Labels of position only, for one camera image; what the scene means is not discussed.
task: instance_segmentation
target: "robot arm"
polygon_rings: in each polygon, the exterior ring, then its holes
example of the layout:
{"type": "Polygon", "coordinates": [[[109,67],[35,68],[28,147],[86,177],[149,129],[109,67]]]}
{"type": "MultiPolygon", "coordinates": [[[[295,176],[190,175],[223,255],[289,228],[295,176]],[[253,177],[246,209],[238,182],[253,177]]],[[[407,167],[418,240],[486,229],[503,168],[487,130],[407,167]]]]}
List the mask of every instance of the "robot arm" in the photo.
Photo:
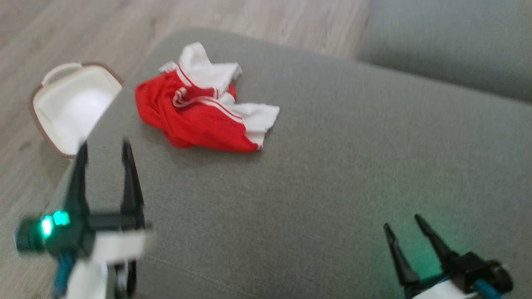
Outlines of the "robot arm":
{"type": "Polygon", "coordinates": [[[420,279],[406,260],[389,224],[384,224],[397,277],[406,299],[466,299],[474,296],[495,299],[512,291],[510,275],[498,261],[486,262],[474,252],[459,255],[443,242],[423,217],[415,215],[415,220],[436,252],[442,273],[420,279]]]}
{"type": "Polygon", "coordinates": [[[16,234],[21,253],[48,252],[58,260],[54,297],[105,299],[109,269],[116,271],[115,297],[131,297],[136,260],[155,245],[144,220],[144,200],[129,142],[124,141],[124,192],[120,213],[91,213],[85,198],[87,144],[78,152],[63,210],[42,219],[26,218],[16,234]]]}

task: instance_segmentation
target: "sofa cushion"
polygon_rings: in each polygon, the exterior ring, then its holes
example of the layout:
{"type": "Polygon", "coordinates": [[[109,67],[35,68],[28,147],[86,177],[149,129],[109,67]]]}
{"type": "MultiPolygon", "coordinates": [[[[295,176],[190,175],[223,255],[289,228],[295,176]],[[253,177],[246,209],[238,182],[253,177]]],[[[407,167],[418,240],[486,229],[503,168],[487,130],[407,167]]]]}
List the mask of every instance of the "sofa cushion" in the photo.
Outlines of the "sofa cushion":
{"type": "Polygon", "coordinates": [[[138,266],[150,299],[401,298],[386,221],[421,275],[439,271],[415,213],[457,251],[507,263],[522,298],[530,119],[531,105],[471,89],[186,30],[149,55],[89,136],[87,199],[93,211],[118,209],[128,137],[157,230],[138,266]],[[175,148],[138,117],[137,84],[196,41],[212,62],[240,64],[240,102],[281,107],[261,152],[175,148]]]}
{"type": "Polygon", "coordinates": [[[359,59],[532,101],[532,2],[374,0],[359,59]]]}

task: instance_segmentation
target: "brown rim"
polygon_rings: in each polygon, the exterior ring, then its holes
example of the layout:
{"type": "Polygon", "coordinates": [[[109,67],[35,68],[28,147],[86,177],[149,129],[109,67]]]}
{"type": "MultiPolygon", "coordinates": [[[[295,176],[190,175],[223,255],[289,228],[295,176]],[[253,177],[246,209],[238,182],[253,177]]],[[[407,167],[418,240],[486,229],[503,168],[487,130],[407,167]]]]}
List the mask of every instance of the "brown rim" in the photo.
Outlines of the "brown rim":
{"type": "MultiPolygon", "coordinates": [[[[95,65],[95,66],[98,66],[98,67],[102,67],[104,68],[106,71],[108,71],[117,81],[118,83],[120,83],[120,85],[124,86],[124,81],[122,80],[122,78],[120,78],[120,76],[114,72],[108,65],[106,64],[103,64],[103,63],[99,63],[99,62],[85,62],[85,63],[82,63],[81,64],[83,67],[87,67],[87,66],[90,66],[90,65],[95,65]]],[[[48,141],[48,143],[50,144],[50,146],[56,151],[58,152],[61,156],[63,157],[67,157],[67,158],[73,158],[75,157],[76,155],[67,155],[63,152],[61,152],[59,150],[59,148],[57,148],[57,146],[55,146],[55,144],[52,142],[52,140],[50,139],[50,137],[48,136],[48,134],[45,132],[43,126],[40,124],[40,121],[37,117],[37,112],[35,112],[35,106],[34,106],[34,100],[35,100],[35,96],[37,95],[37,93],[43,88],[43,84],[40,84],[37,88],[35,88],[35,91],[33,92],[33,94],[31,95],[31,98],[30,98],[30,113],[31,113],[31,117],[33,118],[34,122],[35,122],[35,125],[37,126],[37,129],[39,129],[39,132],[40,134],[44,137],[44,139],[46,141],[48,141]]]]}

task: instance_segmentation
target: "white plastic container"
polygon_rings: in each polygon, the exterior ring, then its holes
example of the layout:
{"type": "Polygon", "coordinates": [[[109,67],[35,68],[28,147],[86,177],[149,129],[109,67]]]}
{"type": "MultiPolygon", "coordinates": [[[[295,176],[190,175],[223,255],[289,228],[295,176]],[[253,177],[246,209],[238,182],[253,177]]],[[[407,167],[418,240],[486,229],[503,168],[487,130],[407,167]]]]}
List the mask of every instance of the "white plastic container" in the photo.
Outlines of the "white plastic container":
{"type": "Polygon", "coordinates": [[[104,64],[62,64],[44,76],[31,97],[30,111],[50,145],[73,157],[122,85],[122,79],[104,64]],[[67,71],[68,75],[52,80],[67,71]]]}

